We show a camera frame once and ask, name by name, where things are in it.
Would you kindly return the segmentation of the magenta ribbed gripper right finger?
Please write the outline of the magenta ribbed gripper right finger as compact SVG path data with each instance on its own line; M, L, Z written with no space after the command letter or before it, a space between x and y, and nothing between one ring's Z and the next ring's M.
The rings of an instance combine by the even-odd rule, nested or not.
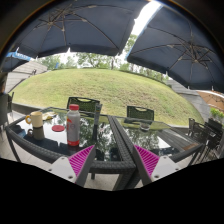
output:
M148 185L180 170L168 156L161 156L138 145L134 146L133 157L143 185Z

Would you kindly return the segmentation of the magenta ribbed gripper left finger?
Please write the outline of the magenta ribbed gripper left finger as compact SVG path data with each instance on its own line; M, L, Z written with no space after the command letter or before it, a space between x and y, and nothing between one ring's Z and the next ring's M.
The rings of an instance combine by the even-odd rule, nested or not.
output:
M70 157L58 158L48 172L83 187L95 155L96 148L91 145Z

